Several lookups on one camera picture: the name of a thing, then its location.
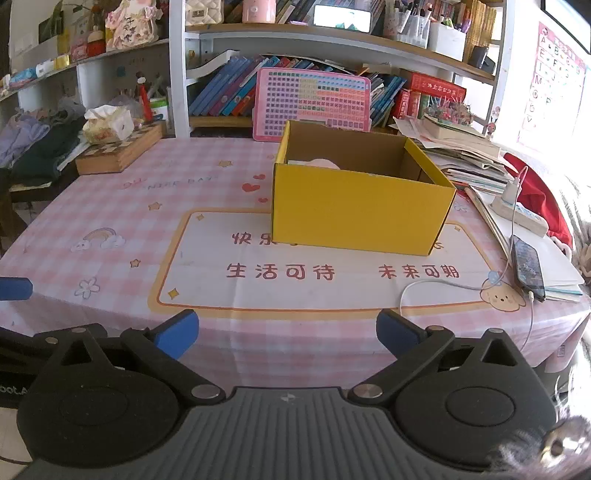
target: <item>plastic bag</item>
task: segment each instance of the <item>plastic bag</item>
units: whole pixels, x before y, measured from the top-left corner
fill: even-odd
[[[134,121],[126,107],[103,105],[89,109],[82,133],[91,144],[107,144],[127,140],[134,131]]]

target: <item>white cable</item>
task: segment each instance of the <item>white cable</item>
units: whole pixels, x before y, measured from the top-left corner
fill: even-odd
[[[527,293],[527,297],[530,301],[530,305],[531,305],[531,320],[530,320],[530,331],[527,332],[527,337],[525,337],[525,342],[523,342],[523,346],[519,349],[520,352],[523,351],[523,349],[525,348],[525,346],[527,345],[527,342],[530,341],[530,336],[531,336],[531,331],[534,329],[534,292],[532,292],[531,290]]]
[[[503,278],[507,274],[507,271],[509,270],[509,263],[511,261],[511,251],[513,250],[513,243],[514,243],[513,242],[513,233],[514,233],[514,229],[515,229],[515,212],[517,211],[517,198],[519,197],[519,192],[521,191],[521,186],[523,185],[523,182],[525,180],[525,176],[527,175],[528,170],[529,170],[529,168],[526,165],[519,172],[519,175],[517,175],[517,177],[519,178],[519,186],[517,187],[517,192],[515,194],[515,201],[513,202],[513,216],[511,217],[511,239],[509,242],[509,254],[507,255],[507,263],[505,264],[505,269],[503,270],[503,273],[499,276],[497,281],[494,283],[491,282],[491,284],[488,285],[487,287],[473,287],[471,285],[463,285],[461,283],[454,283],[452,281],[444,280],[442,278],[429,278],[428,280],[417,280],[416,282],[409,283],[406,287],[404,287],[404,289],[402,290],[402,293],[400,294],[400,306],[398,307],[398,312],[400,313],[401,317],[404,316],[404,315],[402,315],[402,301],[404,300],[404,295],[410,287],[414,287],[415,285],[419,285],[421,283],[435,282],[435,283],[443,283],[445,285],[450,285],[452,287],[465,288],[466,290],[484,291],[484,290],[488,290],[489,288],[496,287],[499,283],[501,283],[501,281],[503,280]],[[528,340],[530,339],[530,335],[531,335],[531,331],[532,331],[533,326],[534,326],[534,305],[532,302],[530,332],[527,335],[525,343],[527,343]]]

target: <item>doll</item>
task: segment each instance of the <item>doll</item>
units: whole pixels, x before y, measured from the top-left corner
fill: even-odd
[[[122,0],[105,21],[105,26],[113,31],[113,38],[107,42],[107,51],[158,40],[156,20],[162,17],[162,10],[155,5],[156,0]]]

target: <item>cardboard box flap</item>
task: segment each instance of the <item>cardboard box flap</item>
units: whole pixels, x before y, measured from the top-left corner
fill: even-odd
[[[453,183],[448,180],[443,172],[439,170],[439,168],[431,160],[429,160],[425,152],[423,152],[410,138],[406,139],[404,147],[421,166],[423,171],[429,175],[429,178],[435,182],[435,184],[441,185],[442,187],[449,187],[454,190],[456,189]]]

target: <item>alphabet poster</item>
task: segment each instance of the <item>alphabet poster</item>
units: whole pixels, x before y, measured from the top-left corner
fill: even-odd
[[[540,23],[530,97],[518,138],[520,144],[544,151],[572,137],[585,72],[584,61],[573,49]]]

